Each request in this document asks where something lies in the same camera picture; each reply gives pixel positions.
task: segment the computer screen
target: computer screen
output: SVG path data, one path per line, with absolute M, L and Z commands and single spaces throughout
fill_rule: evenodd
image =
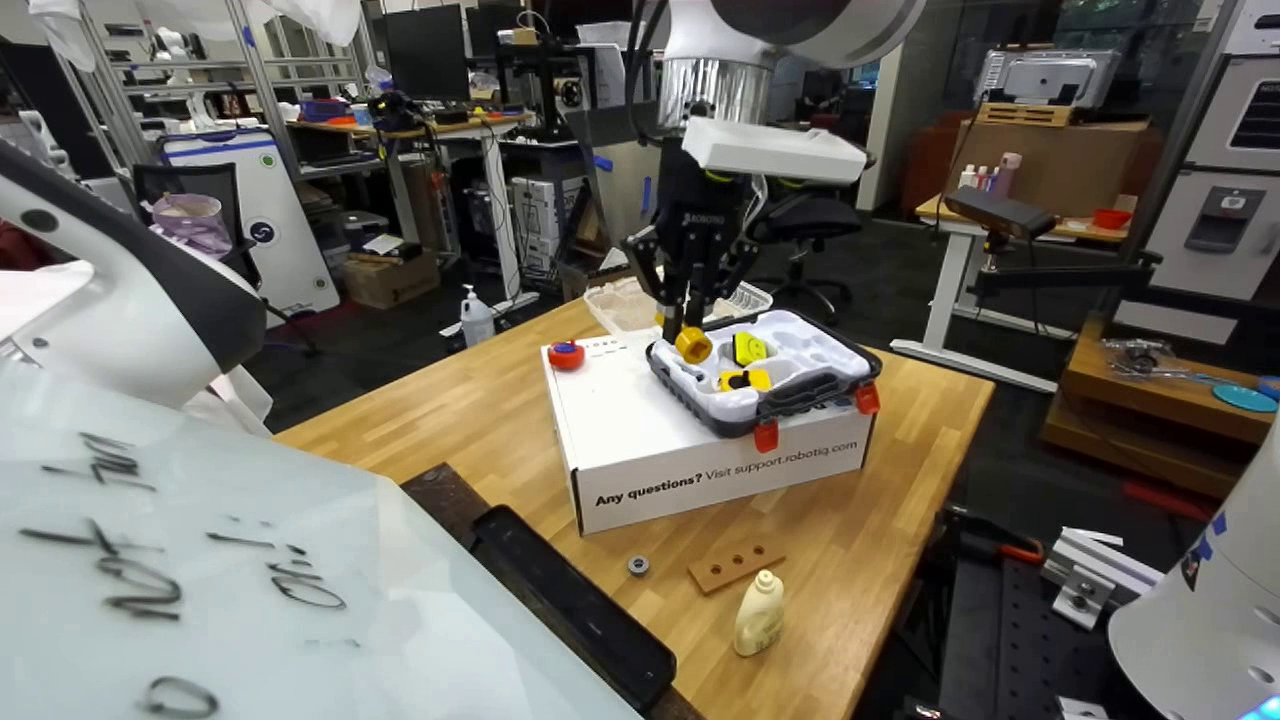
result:
M 464 15 L 448 9 L 393 13 L 370 23 L 389 50 L 393 81 L 417 99 L 469 99 Z

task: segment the monitor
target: monitor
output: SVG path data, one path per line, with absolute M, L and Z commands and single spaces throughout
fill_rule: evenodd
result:
M 457 5 L 393 13 L 379 15 L 370 31 L 404 95 L 473 99 L 464 13 Z

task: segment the floor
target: floor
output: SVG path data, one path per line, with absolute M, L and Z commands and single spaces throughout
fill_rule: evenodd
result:
M 859 237 L 831 241 L 822 254 L 810 259 L 810 266 L 816 275 L 852 285 L 852 302 L 838 311 L 834 333 L 872 347 L 887 347 L 890 337 L 920 337 L 941 253 L 943 241 L 931 229 L 898 220 L 872 220 Z M 757 275 L 774 275 L 784 266 L 784 254 L 788 249 L 766 249 Z M 1027 265 L 1095 265 L 1095 254 L 1038 253 Z M 441 287 L 395 311 L 339 307 L 307 318 L 319 355 L 298 355 L 288 339 L 277 337 L 248 364 L 277 394 L 277 412 L 267 417 L 267 423 L 298 423 L 333 403 L 343 403 L 369 389 L 379 389 L 457 350 L 434 337 L 434 326 L 457 318 L 457 297 L 457 287 Z M 994 302 L 1006 311 L 1078 326 L 1095 300 L 1095 293 L 1038 287 L 998 297 Z M 951 343 L 1038 377 L 1058 377 L 1067 361 L 1062 339 L 1010 337 L 962 318 L 955 318 Z M 1051 539 L 1058 523 L 1120 530 L 1120 473 L 1044 447 L 1037 438 L 1044 412 L 1046 394 L 998 389 L 951 499 L 1038 539 Z M 890 655 L 898 655 L 894 648 L 887 648 L 882 655 L 882 677 L 872 679 L 859 714 L 887 714 L 898 690 L 931 690 L 929 677 L 920 679 L 890 663 Z

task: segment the small wooden block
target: small wooden block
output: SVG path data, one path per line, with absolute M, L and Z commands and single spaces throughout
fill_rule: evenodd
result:
M 687 575 L 705 596 L 711 596 L 711 590 L 721 590 L 744 575 L 757 575 L 761 566 L 780 562 L 780 558 L 788 558 L 784 542 L 774 535 L 761 535 L 761 539 L 749 539 L 749 542 L 737 542 L 737 546 L 723 546 L 709 558 L 687 562 Z

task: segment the chair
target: chair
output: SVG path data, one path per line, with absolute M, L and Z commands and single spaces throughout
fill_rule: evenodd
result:
M 231 231 L 231 253 L 224 265 L 245 275 L 245 285 L 258 287 L 258 266 L 248 253 L 248 237 L 239 224 L 239 185 L 234 163 L 201 163 L 201 167 L 172 167 L 172 163 L 130 163 L 130 197 L 141 202 L 143 224 L 152 224 L 143 202 L 154 202 L 164 192 L 201 192 L 220 199 L 224 224 Z M 262 300 L 262 311 L 277 315 L 298 343 L 304 355 L 319 355 L 315 339 L 292 325 L 280 307 Z
M 852 300 L 852 287 L 838 281 L 808 275 L 808 254 L 822 253 L 831 237 L 859 231 L 859 215 L 838 197 L 797 192 L 764 206 L 757 220 L 761 245 L 790 241 L 788 273 L 761 275 L 752 285 L 766 287 L 774 300 L 816 300 L 819 318 L 834 325 L 838 307 Z

